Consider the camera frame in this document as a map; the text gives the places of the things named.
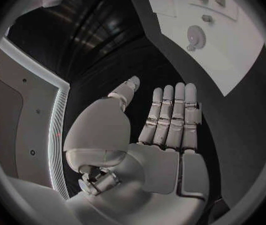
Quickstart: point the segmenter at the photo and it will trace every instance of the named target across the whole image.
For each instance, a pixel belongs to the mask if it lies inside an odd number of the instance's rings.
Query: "round knob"
[[[195,49],[201,49],[206,44],[206,35],[203,29],[197,25],[188,28],[187,37],[190,42],[190,48],[194,47]]]

